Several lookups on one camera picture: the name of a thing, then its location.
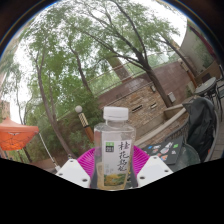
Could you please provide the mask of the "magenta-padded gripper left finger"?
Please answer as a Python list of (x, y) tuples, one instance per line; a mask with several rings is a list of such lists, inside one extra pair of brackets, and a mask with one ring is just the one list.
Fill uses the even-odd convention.
[(57, 176), (83, 188), (89, 188), (94, 174), (94, 149), (78, 159), (69, 159), (56, 173)]

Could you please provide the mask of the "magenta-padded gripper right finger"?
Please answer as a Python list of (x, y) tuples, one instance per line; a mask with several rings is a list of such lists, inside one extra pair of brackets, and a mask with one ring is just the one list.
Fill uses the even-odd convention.
[(149, 156), (140, 148), (134, 147), (132, 158), (133, 187), (143, 187), (172, 173), (173, 171), (158, 156)]

